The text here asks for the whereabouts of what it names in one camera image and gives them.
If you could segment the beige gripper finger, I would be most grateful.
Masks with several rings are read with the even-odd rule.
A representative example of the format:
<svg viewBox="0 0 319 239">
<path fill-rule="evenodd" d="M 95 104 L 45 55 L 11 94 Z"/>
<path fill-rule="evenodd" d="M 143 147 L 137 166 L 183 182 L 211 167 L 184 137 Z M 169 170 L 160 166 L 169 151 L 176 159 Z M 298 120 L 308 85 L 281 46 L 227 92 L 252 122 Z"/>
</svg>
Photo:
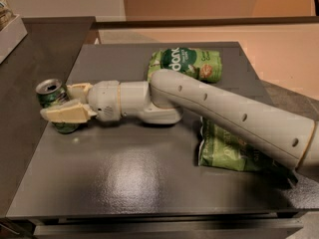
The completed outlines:
<svg viewBox="0 0 319 239">
<path fill-rule="evenodd" d="M 40 110 L 44 120 L 50 122 L 85 123 L 97 115 L 89 105 L 78 99 Z"/>
<path fill-rule="evenodd" d="M 69 98 L 71 100 L 78 99 L 82 104 L 86 104 L 88 102 L 88 93 L 92 88 L 90 83 L 78 83 L 67 86 L 67 91 Z"/>
</svg>

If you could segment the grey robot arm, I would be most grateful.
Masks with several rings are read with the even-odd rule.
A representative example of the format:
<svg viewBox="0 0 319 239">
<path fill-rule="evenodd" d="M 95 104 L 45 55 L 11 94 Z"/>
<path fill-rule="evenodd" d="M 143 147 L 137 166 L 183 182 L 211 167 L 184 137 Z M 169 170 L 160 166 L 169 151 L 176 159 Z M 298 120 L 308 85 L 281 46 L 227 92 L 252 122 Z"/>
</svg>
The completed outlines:
<svg viewBox="0 0 319 239">
<path fill-rule="evenodd" d="M 84 123 L 137 117 L 172 124 L 182 111 L 212 120 L 298 173 L 319 173 L 318 122 L 205 84 L 172 70 L 158 70 L 146 82 L 102 81 L 67 87 L 71 98 L 41 110 L 50 122 Z"/>
</svg>

